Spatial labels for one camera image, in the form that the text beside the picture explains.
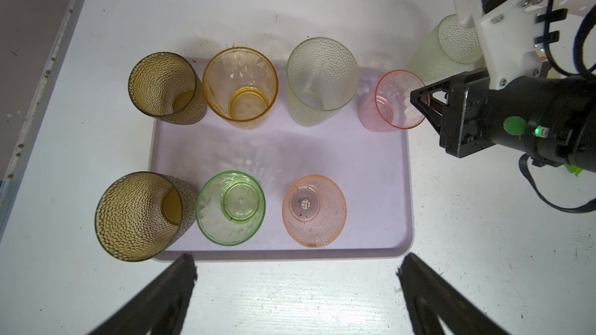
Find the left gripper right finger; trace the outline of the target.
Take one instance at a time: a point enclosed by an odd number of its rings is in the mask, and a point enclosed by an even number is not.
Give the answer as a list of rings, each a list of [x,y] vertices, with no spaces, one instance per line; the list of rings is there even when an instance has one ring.
[[[506,334],[420,257],[409,253],[397,272],[415,334]]]

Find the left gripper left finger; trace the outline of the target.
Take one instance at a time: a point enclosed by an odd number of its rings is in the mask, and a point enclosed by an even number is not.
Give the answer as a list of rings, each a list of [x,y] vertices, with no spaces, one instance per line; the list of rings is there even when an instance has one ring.
[[[195,262],[183,254],[93,334],[180,334],[197,280]]]

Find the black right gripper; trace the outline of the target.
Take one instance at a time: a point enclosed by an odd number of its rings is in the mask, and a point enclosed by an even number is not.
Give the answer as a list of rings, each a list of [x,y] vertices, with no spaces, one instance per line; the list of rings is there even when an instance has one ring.
[[[411,92],[412,105],[439,133],[447,154],[465,158],[497,144],[489,130],[489,82],[487,69],[480,68]],[[445,92],[446,102],[436,92]]]

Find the pink glass front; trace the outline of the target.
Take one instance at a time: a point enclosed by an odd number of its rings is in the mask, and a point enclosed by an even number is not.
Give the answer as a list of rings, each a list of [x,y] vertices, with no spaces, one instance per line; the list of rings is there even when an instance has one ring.
[[[405,70],[385,74],[359,107],[361,124],[372,132],[388,133],[419,126],[425,116],[411,102],[411,93],[425,87]]]

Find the pink glass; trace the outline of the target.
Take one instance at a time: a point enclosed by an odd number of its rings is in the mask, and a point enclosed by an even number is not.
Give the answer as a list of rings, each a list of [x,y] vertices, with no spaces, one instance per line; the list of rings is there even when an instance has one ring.
[[[335,182],[309,175],[293,183],[282,201],[282,221],[290,237],[306,248],[335,241],[345,227],[347,202]]]
[[[411,93],[425,87],[405,70],[385,74],[359,107],[361,124],[372,132],[388,133],[419,126],[425,116],[411,102]]]

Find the brown textured glass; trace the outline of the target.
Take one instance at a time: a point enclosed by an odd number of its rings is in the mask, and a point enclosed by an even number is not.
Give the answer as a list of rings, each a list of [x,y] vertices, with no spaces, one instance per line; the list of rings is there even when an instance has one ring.
[[[206,115],[203,86],[191,63],[171,52],[140,60],[128,79],[135,107],[147,116],[176,125],[192,125]]]
[[[119,178],[99,200],[96,237],[121,261],[152,259],[177,242],[195,223],[199,190],[181,179],[155,172]]]

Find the pale green large glass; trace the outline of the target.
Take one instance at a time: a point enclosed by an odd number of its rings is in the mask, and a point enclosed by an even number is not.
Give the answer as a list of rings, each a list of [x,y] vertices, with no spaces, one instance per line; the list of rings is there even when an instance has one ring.
[[[352,101],[358,87],[356,60],[337,40],[304,40],[287,61],[287,107],[302,127],[314,127],[334,116]]]

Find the bright green glass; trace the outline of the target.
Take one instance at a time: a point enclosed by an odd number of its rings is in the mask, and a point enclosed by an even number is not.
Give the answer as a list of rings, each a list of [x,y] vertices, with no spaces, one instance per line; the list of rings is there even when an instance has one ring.
[[[239,171],[212,177],[196,201],[196,221],[202,234],[225,247],[250,240],[265,219],[265,194],[250,175]]]

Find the amber yellow glass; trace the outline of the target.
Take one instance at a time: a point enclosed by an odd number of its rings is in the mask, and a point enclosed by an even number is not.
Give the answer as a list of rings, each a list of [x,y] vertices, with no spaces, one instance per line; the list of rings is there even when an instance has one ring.
[[[273,63],[249,47],[221,51],[203,72],[208,106],[227,123],[243,130],[264,124],[278,93],[279,78]]]

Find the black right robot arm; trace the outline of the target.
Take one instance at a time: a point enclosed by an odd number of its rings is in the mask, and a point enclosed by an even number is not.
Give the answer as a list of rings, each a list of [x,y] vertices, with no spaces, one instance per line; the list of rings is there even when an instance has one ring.
[[[418,88],[411,103],[454,157],[501,145],[554,167],[595,170],[593,81],[520,77],[494,90],[481,68]]]

